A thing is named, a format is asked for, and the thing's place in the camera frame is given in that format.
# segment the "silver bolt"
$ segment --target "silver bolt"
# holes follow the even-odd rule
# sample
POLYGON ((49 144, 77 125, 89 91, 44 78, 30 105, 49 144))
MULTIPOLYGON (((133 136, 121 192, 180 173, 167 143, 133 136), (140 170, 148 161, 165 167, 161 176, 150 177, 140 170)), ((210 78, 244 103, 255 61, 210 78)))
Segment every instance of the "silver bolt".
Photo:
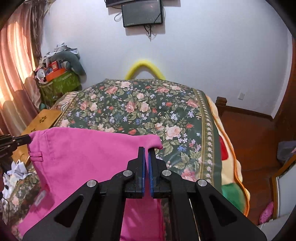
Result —
POLYGON ((163 175, 164 176, 169 176, 169 175, 171 175, 172 174, 172 172, 170 171, 170 170, 163 170, 163 175))
POLYGON ((133 174, 133 172, 130 171, 130 170, 125 170, 125 171, 123 172, 123 175, 126 176, 126 177, 129 177, 129 176, 131 176, 132 174, 133 174))
POLYGON ((89 180, 86 184, 87 184, 88 187, 92 188, 92 187, 94 187, 96 185, 96 181, 95 180, 89 180))
POLYGON ((199 179, 197 184, 200 185, 201 187, 204 187, 207 185, 207 181, 204 179, 199 179))

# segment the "wooden floor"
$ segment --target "wooden floor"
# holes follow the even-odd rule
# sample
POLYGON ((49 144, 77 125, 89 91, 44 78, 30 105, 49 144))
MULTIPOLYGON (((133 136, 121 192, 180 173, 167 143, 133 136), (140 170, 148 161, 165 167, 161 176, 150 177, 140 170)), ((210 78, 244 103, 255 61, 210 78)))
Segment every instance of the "wooden floor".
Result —
POLYGON ((257 225, 260 214, 272 201, 270 177, 280 168, 274 124, 264 118, 227 111, 221 120, 242 165, 243 184, 251 194, 248 218, 257 225))

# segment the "yellow foam tube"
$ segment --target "yellow foam tube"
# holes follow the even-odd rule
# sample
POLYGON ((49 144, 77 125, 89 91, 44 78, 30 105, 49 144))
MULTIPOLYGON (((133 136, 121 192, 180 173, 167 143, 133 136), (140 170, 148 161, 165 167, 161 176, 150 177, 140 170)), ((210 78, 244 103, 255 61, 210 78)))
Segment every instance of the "yellow foam tube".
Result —
POLYGON ((165 80, 165 77, 160 72, 160 70, 154 64, 152 64, 150 61, 144 60, 144 59, 143 60, 139 60, 138 62, 134 63, 134 65, 128 71, 125 79, 126 80, 133 79, 133 76, 134 76, 135 72, 137 71, 137 69, 139 69, 141 67, 146 67, 146 68, 150 69, 151 72, 157 77, 157 79, 159 79, 159 80, 165 80))

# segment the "sheer curtain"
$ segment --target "sheer curtain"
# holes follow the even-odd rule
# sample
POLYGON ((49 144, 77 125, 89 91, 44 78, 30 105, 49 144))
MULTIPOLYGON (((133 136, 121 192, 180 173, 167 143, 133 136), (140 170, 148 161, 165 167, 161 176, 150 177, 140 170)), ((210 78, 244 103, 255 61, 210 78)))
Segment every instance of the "sheer curtain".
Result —
POLYGON ((0 128, 20 135, 38 114, 40 93, 33 79, 32 4, 19 6, 0 32, 0 128))

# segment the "orange blanket trim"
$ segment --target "orange blanket trim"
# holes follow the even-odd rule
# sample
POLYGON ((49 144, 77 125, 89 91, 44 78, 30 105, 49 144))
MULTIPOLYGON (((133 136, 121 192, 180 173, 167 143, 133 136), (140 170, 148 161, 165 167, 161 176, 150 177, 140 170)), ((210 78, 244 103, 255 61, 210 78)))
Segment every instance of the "orange blanket trim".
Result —
POLYGON ((244 193, 244 197, 245 197, 245 200, 246 200, 246 207, 245 207, 245 210, 244 210, 244 215, 247 217, 248 214, 249 214, 249 211, 250 211, 250 201, 249 201, 249 198, 248 198, 248 194, 247 194, 247 191, 246 191, 246 188, 244 187, 244 185, 242 184, 242 182, 240 181, 240 179, 238 178, 238 174, 237 174, 237 158, 235 156, 235 153, 234 153, 234 150, 233 150, 233 147, 230 143, 230 140, 228 138, 228 136, 224 133, 224 131, 222 130, 222 128, 220 127, 219 123, 216 121, 216 119, 214 118, 215 120, 215 124, 216 126, 219 128, 220 132, 223 134, 223 137, 225 138, 230 150, 231 150, 231 154, 232 154, 232 157, 233 157, 233 160, 234 160, 234 163, 233 163, 233 167, 234 167, 234 181, 239 185, 239 187, 242 189, 243 193, 244 193))

